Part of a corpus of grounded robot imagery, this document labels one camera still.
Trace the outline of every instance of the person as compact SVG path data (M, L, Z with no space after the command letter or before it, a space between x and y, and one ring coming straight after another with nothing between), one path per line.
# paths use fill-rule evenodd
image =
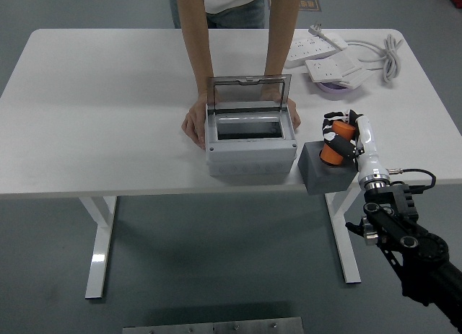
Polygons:
M198 93L197 100L186 114L181 127L197 146L205 149L207 79L214 76L208 29L262 28L264 0L170 0L170 3L175 26L181 27L183 33ZM292 42L299 3L300 0L271 0L264 75L282 73ZM175 13L178 13L179 21L175 21ZM265 93L268 97L274 94L277 95L271 89ZM297 128L301 121L296 104L288 99L287 106L292 124Z

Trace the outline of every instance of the white table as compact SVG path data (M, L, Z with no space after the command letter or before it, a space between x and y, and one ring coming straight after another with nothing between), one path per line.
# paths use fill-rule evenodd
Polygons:
M378 45L388 33L402 38L395 30L336 31ZM262 74L267 35L212 30L215 75ZM297 30L295 38L303 35ZM304 68L287 70L302 118L299 147L322 139L325 113L353 109L369 117L383 165L424 168L439 184L462 183L462 137L406 42L398 53L403 67L393 83L376 73L345 95L320 91ZM210 177L204 152L180 129L195 94L180 30L31 34L0 99L0 198L81 199L98 224L87 298L102 296L118 195L305 191L297 160L285 175ZM428 181L418 173L400 180ZM343 215L358 194L353 182L326 196L347 282L360 281Z

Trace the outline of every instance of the transparent lid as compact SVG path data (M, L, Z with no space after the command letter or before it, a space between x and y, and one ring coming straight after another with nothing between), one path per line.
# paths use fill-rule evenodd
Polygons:
M287 110L290 74L209 78L208 114Z

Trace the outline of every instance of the jeans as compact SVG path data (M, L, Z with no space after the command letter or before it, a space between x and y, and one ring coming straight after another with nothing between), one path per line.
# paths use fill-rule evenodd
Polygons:
M170 0L173 24L180 29L180 15L176 0ZM253 0L223 12L206 13L209 29L263 29L265 27L265 0Z

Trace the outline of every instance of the human arm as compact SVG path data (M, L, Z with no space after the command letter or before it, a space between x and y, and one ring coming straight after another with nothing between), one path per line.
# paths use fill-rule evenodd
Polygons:
M204 149L207 79L214 76L204 0L177 0L177 4L183 39L196 78L198 93L198 99L186 114L181 127L194 143Z
M282 73L294 35L299 3L300 0L271 0L265 75ZM292 117L292 124L294 128L297 128L301 121L297 113L296 104L291 99L288 99L287 106Z

